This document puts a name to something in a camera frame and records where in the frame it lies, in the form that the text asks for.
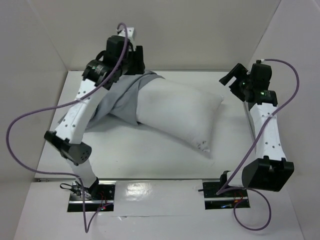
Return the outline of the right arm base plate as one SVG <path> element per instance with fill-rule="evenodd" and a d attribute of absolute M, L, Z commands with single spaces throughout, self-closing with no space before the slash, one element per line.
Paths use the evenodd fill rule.
<path fill-rule="evenodd" d="M 250 208 L 248 193 L 246 190 L 231 190 L 220 195 L 216 192 L 220 189 L 219 179 L 203 180 L 198 192 L 203 193 L 204 206 L 206 210 Z"/>

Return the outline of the white pillow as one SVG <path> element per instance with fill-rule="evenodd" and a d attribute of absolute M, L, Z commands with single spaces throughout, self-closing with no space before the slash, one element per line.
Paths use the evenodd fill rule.
<path fill-rule="evenodd" d="M 218 93 L 158 77 L 138 91 L 136 119 L 209 159 L 216 115 L 223 101 Z"/>

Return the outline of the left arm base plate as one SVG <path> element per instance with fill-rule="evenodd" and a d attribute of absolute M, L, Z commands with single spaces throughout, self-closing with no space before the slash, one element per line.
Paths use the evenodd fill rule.
<path fill-rule="evenodd" d="M 83 199 L 85 202 L 86 212 L 95 212 L 98 208 L 101 208 L 101 212 L 113 212 L 114 211 L 114 199 L 116 183 L 108 181 L 100 181 L 97 189 L 89 194 L 84 193 L 84 198 L 82 196 L 81 186 L 77 182 L 72 182 L 72 184 L 61 183 L 60 188 L 68 190 L 69 200 L 67 206 L 67 212 L 69 213 L 79 213 L 83 211 Z"/>

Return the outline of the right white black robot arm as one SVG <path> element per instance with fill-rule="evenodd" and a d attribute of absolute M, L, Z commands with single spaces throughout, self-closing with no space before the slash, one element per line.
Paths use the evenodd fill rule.
<path fill-rule="evenodd" d="M 221 175 L 218 195 L 230 196 L 236 189 L 279 192 L 295 170 L 282 149 L 277 121 L 286 104 L 278 105 L 276 92 L 269 89 L 271 78 L 271 66 L 257 60 L 251 69 L 238 63 L 220 79 L 224 86 L 232 81 L 231 93 L 247 103 L 254 141 L 237 168 Z"/>

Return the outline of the grey pillowcase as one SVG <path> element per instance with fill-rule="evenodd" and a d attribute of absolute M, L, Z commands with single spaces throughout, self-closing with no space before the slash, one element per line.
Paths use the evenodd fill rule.
<path fill-rule="evenodd" d="M 127 123 L 136 125 L 138 93 L 150 82 L 164 78 L 153 71 L 143 74 L 123 75 L 107 90 L 99 88 L 87 98 L 77 99 L 55 129 L 57 134 L 70 132 L 83 135 L 107 114 L 112 114 Z"/>

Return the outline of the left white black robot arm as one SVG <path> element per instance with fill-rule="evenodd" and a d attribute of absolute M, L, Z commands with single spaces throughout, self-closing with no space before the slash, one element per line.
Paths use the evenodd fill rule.
<path fill-rule="evenodd" d="M 88 200 L 97 197 L 99 179 L 90 165 L 92 148 L 84 143 L 83 135 L 101 100 L 122 75 L 142 74 L 145 69 L 143 48 L 135 44 L 133 33 L 113 35 L 106 49 L 91 60 L 82 74 L 74 104 L 53 131 L 44 138 L 70 163 L 81 194 Z"/>

